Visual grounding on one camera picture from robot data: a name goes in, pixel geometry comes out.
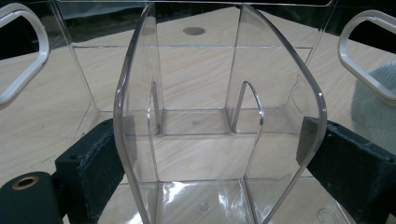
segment light wood grain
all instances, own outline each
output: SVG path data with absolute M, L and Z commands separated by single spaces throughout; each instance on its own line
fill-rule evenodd
M 228 14 L 219 23 L 212 17 Z M 318 38 L 318 30 L 285 21 L 266 14 L 279 27 L 297 49 L 304 60 Z M 233 49 L 231 48 L 171 48 L 193 44 L 233 45 L 236 34 L 238 10 L 223 9 L 205 15 L 159 24 L 159 49 L 163 73 L 164 102 L 168 109 L 195 109 L 224 107 L 228 79 L 231 72 Z M 202 26 L 205 35 L 191 39 L 182 33 L 188 26 Z M 115 88 L 120 76 L 123 57 L 133 31 L 117 35 L 103 36 L 76 46 L 79 64 L 75 64 L 68 48 L 51 52 L 45 68 L 37 75 L 17 100 L 0 111 L 0 185 L 10 178 L 30 171 L 53 173 L 54 160 L 88 129 L 91 118 L 97 114 L 92 109 L 93 102 L 102 111 L 112 111 Z M 354 91 L 354 78 L 338 62 L 336 43 L 338 37 L 324 34 L 309 63 L 309 68 L 324 92 L 328 105 L 329 119 L 348 128 L 353 128 L 350 119 L 350 105 Z M 120 46 L 120 48 L 92 48 L 98 46 Z M 369 48 L 351 41 L 351 55 L 367 70 L 393 61 L 393 54 Z M 9 83 L 34 56 L 27 55 L 0 62 L 1 83 Z M 273 66 L 287 69 L 280 60 L 267 59 Z M 86 92 L 85 79 L 80 76 L 81 65 L 89 89 Z M 254 106 L 251 93 L 247 93 L 246 106 Z M 274 105 L 276 99 L 266 101 Z M 225 136 L 167 136 L 156 137 L 153 145 L 161 180 L 194 180 L 215 178 L 239 178 L 246 170 L 254 134 L 233 137 Z M 280 179 L 295 172 L 298 164 L 295 152 L 290 146 L 297 144 L 296 136 L 267 134 L 260 141 L 266 148 L 259 148 L 250 164 L 252 177 L 267 176 Z M 141 147 L 147 146 L 147 139 L 137 141 Z M 152 162 L 147 152 L 139 152 L 141 161 L 136 164 L 144 168 Z M 139 176 L 155 177 L 150 169 L 142 169 Z M 290 196 L 283 203 L 272 223 L 319 223 L 318 214 L 328 212 L 329 218 L 336 216 L 340 223 L 343 218 L 330 195 L 314 178 L 300 179 Z M 137 218 L 135 205 L 128 187 L 121 185 L 107 205 L 101 221 L 124 222 Z

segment wooden surface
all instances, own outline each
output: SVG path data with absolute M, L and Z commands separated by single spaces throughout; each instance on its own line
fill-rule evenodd
M 312 53 L 311 48 L 320 37 L 318 30 L 267 16 L 293 46 L 303 47 L 297 49 L 297 52 L 306 61 Z M 213 18 L 220 18 L 219 23 L 215 24 Z M 221 108 L 224 105 L 223 98 L 228 87 L 228 81 L 224 82 L 224 79 L 228 80 L 230 74 L 233 49 L 213 48 L 213 46 L 232 46 L 237 22 L 238 10 L 233 7 L 187 20 L 159 24 L 159 43 L 166 46 L 160 48 L 160 56 L 164 75 L 164 101 L 165 105 L 169 106 L 167 108 Z M 182 29 L 189 26 L 203 27 L 206 34 L 196 37 L 186 36 L 182 33 Z M 79 47 L 89 46 L 89 48 L 75 48 L 79 64 L 75 64 L 68 48 L 54 49 L 44 69 L 12 105 L 0 111 L 1 185 L 14 176 L 28 172 L 53 173 L 54 160 L 79 139 L 93 119 L 97 119 L 98 113 L 94 112 L 93 104 L 102 111 L 102 117 L 111 117 L 114 93 L 132 33 L 132 31 L 124 32 L 78 43 Z M 313 57 L 312 54 L 309 56 L 312 58 L 308 67 L 324 93 L 328 119 L 353 129 L 350 105 L 356 78 L 338 62 L 337 41 L 337 36 L 322 35 Z M 177 48 L 191 43 L 198 45 L 208 43 L 207 45 L 212 47 L 189 50 Z M 353 41 L 350 43 L 352 58 L 368 71 L 396 59 L 393 54 L 385 51 Z M 4 88 L 4 83 L 9 83 L 18 74 L 17 71 L 21 71 L 28 62 L 32 61 L 33 57 L 34 55 L 27 55 L 0 62 L 1 88 Z M 85 78 L 80 75 L 79 66 Z M 86 92 L 85 81 L 91 90 L 92 99 Z M 200 101 L 202 92 L 208 97 Z M 186 97 L 194 100 L 183 101 Z M 247 140 L 251 142 L 253 138 L 253 135 L 248 138 L 241 137 L 239 140 L 234 140 L 234 144 L 246 146 L 245 142 Z M 267 141 L 267 138 L 275 139 L 273 136 L 266 136 L 262 141 Z M 222 139 L 220 142 L 215 141 L 216 137 L 213 137 L 213 141 L 206 139 L 202 145 L 196 146 L 191 154 L 184 153 L 183 148 L 187 147 L 184 139 L 181 139 L 182 142 L 180 138 L 160 140 L 155 139 L 154 146 L 157 148 L 156 159 L 160 176 L 164 180 L 198 178 L 187 176 L 190 174 L 189 171 L 198 176 L 205 175 L 207 178 L 218 178 L 222 175 L 240 176 L 248 161 L 245 151 L 236 149 L 230 152 L 225 150 L 225 147 L 215 154 L 208 151 L 212 147 L 218 147 L 217 144 L 221 141 L 228 141 L 227 139 Z M 265 167 L 276 167 L 276 170 L 265 170 L 266 175 L 275 177 L 290 173 L 290 170 L 294 171 L 296 164 L 285 162 L 295 161 L 294 155 L 289 154 L 288 151 L 276 150 L 281 142 L 281 138 L 274 140 L 275 145 L 270 147 L 270 150 L 258 153 L 252 163 L 253 167 L 260 166 L 261 163 L 265 163 Z M 169 158 L 172 158 L 171 161 L 182 161 L 182 163 L 170 162 Z M 329 218 L 328 220 L 336 218 L 343 223 L 342 213 L 335 201 L 314 178 L 309 177 L 309 173 L 304 173 L 304 176 L 298 181 L 271 223 L 321 223 L 320 218 Z M 126 222 L 133 218 L 138 220 L 133 197 L 128 190 L 129 186 L 125 184 L 126 180 L 123 183 L 107 205 L 101 223 Z

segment gray fabric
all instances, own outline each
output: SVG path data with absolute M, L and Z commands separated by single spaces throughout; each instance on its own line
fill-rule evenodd
M 396 93 L 396 62 L 386 63 L 369 74 Z M 359 80 L 356 81 L 351 117 L 356 133 L 396 154 L 396 106 L 382 101 Z

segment plastic compartment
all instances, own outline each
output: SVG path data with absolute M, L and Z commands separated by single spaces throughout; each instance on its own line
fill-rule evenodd
M 101 118 L 54 6 L 50 2 L 0 4 L 1 19 L 7 16 L 5 14 L 23 15 L 0 28 L 4 29 L 2 40 L 7 40 L 8 35 L 20 40 L 2 45 L 5 48 L 0 61 L 0 91 L 11 83 L 16 84 L 14 80 L 21 78 L 20 74 L 26 76 L 26 72 L 33 71 L 28 76 L 31 80 L 21 82 L 26 85 L 19 88 L 15 97 L 0 106 L 0 186 L 33 171 L 53 173 L 54 160 Z M 5 13 L 6 8 L 10 9 L 8 13 Z M 34 22 L 35 29 L 40 32 L 38 36 L 24 16 Z M 37 43 L 39 50 L 4 57 L 7 53 L 18 52 L 26 42 Z M 34 61 L 37 64 L 38 55 L 45 55 L 45 48 L 49 48 L 49 54 L 44 64 L 30 65 Z
M 392 74 L 396 68 L 396 51 L 391 44 L 394 31 L 389 28 L 387 31 L 386 26 L 381 27 L 379 22 L 375 24 L 374 20 L 381 21 L 381 17 L 378 17 L 378 12 L 369 11 L 377 10 L 396 18 L 396 11 L 391 6 L 393 4 L 387 1 L 360 7 L 354 7 L 354 3 L 348 1 L 339 1 L 308 67 L 326 96 L 330 108 L 329 120 L 395 154 L 395 105 L 384 100 L 378 91 L 372 90 L 363 78 L 352 75 L 351 69 L 347 70 L 347 65 L 341 63 L 337 52 L 343 46 L 343 53 L 361 68 L 362 73 L 376 80 L 379 83 L 377 86 L 382 85 L 381 89 L 385 87 L 394 94 L 396 81 Z M 353 20 L 361 13 L 365 15 Z M 389 26 L 392 21 L 394 23 L 394 19 L 389 20 Z M 375 33 L 375 37 L 367 38 L 369 30 Z
M 268 222 L 323 138 L 326 106 L 316 81 L 252 7 L 172 25 L 157 20 L 150 3 L 114 104 L 117 147 L 142 220 Z M 319 128 L 300 166 L 305 117 Z

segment clear plastic container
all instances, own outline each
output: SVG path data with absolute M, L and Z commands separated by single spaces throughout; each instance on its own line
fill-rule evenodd
M 172 23 L 158 23 L 155 9 L 148 4 L 136 25 L 114 104 L 117 148 L 142 220 L 268 222 L 324 136 L 316 81 L 250 6 Z M 305 117 L 318 129 L 300 166 Z
M 33 171 L 53 173 L 55 159 L 102 119 L 54 6 L 0 3 L 5 41 L 0 92 L 14 92 L 0 104 L 0 186 Z M 15 20 L 4 24 L 12 15 L 17 15 Z M 36 44 L 37 50 L 18 54 L 26 42 Z M 17 53 L 8 57 L 10 52 Z M 47 59 L 37 63 L 43 55 Z

